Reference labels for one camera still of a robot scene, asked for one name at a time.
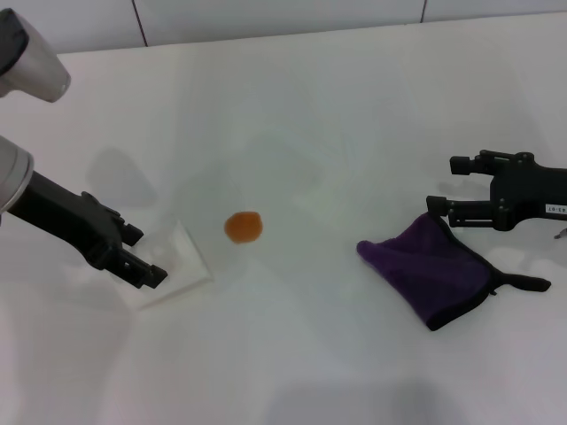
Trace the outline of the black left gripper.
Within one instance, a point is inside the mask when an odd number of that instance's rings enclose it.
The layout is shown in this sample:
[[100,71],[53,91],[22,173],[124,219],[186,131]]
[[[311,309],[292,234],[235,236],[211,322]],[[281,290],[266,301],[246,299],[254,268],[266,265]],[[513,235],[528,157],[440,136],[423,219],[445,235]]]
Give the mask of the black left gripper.
[[156,289],[167,272],[129,251],[144,236],[118,212],[101,205],[92,195],[75,195],[34,172],[23,194],[8,212],[73,246],[98,270],[117,276],[137,289]]

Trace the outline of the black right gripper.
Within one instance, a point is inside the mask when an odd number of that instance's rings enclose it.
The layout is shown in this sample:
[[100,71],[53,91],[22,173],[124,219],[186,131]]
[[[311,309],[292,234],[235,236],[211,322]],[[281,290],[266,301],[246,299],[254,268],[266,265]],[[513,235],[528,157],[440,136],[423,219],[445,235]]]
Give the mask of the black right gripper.
[[530,152],[482,150],[474,158],[449,159],[455,175],[493,176],[490,200],[456,201],[428,196],[428,212],[447,217],[452,228],[510,231],[529,219],[566,220],[566,170],[539,165]]

